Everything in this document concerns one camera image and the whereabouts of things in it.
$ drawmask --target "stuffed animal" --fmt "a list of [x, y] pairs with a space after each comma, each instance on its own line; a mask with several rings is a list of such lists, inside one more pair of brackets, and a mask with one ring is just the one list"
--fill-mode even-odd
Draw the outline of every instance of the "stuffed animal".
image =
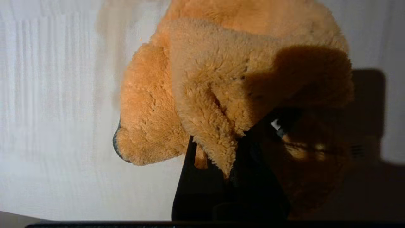
[[135, 165], [179, 156], [189, 136], [229, 176], [237, 139], [279, 107], [305, 110], [263, 150], [301, 215], [320, 205], [348, 162], [345, 143], [315, 110], [353, 99], [348, 48], [313, 0], [173, 0], [121, 87], [117, 153]]

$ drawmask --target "orange plush toy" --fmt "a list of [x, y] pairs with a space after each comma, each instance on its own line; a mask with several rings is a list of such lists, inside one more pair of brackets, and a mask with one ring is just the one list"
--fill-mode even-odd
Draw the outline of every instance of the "orange plush toy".
[[275, 108], [302, 108], [281, 144], [262, 141], [301, 215], [347, 164], [344, 142], [314, 111], [353, 99], [347, 52], [330, 11], [312, 0], [173, 0], [125, 72], [115, 149], [146, 165], [185, 153], [192, 135], [199, 165], [206, 154], [227, 178], [245, 131]]

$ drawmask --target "plush fur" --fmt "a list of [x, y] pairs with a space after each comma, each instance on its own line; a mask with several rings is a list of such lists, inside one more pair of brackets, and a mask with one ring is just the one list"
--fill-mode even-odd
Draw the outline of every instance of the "plush fur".
[[350, 71], [346, 40], [317, 2], [173, 0], [125, 72], [120, 153], [159, 162], [193, 135], [228, 176], [244, 131], [277, 106], [345, 105]]

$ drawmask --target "teddy bear nose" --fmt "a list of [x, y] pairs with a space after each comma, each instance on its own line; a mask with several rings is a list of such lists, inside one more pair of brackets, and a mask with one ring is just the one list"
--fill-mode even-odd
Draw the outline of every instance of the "teddy bear nose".
[[126, 162], [130, 162], [130, 161], [128, 161], [128, 160], [125, 160], [125, 159], [122, 157], [121, 151], [119, 150], [119, 147], [118, 147], [118, 143], [117, 143], [117, 132], [119, 131], [120, 128], [121, 128], [121, 119], [119, 120], [117, 130], [115, 131], [115, 134], [114, 134], [114, 137], [113, 137], [114, 150], [115, 150], [115, 152], [117, 153], [117, 155], [118, 155], [122, 160], [124, 160], [124, 161], [126, 161]]

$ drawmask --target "white background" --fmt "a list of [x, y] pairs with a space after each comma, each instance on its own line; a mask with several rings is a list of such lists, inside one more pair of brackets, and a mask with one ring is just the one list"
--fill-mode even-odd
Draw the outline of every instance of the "white background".
[[[385, 74], [381, 159], [404, 164], [405, 1], [322, 2], [349, 41], [353, 67]], [[169, 3], [0, 0], [0, 211], [54, 220], [170, 219], [183, 158], [136, 167], [111, 142], [123, 70]], [[361, 218], [379, 218], [370, 215]]]

